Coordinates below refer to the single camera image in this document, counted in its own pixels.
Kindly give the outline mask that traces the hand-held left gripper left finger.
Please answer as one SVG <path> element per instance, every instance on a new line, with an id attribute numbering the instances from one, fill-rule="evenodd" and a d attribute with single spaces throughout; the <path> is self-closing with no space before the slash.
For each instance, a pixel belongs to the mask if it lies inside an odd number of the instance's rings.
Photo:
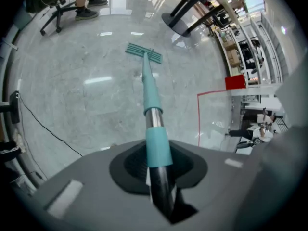
<path id="1" fill-rule="evenodd" d="M 162 231 L 169 221 L 148 196 L 122 190 L 109 165 L 134 141 L 79 158 L 35 192 L 33 213 L 52 231 Z"/>

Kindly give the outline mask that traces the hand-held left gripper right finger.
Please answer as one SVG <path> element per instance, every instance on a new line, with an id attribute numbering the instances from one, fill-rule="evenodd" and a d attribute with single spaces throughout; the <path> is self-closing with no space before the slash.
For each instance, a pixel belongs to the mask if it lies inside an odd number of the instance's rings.
<path id="1" fill-rule="evenodd" d="M 207 174 L 197 186 L 182 190 L 186 203 L 198 212 L 172 225 L 171 231 L 238 231 L 241 207 L 259 171 L 260 151 L 250 155 L 216 151 L 172 140 L 203 158 Z"/>

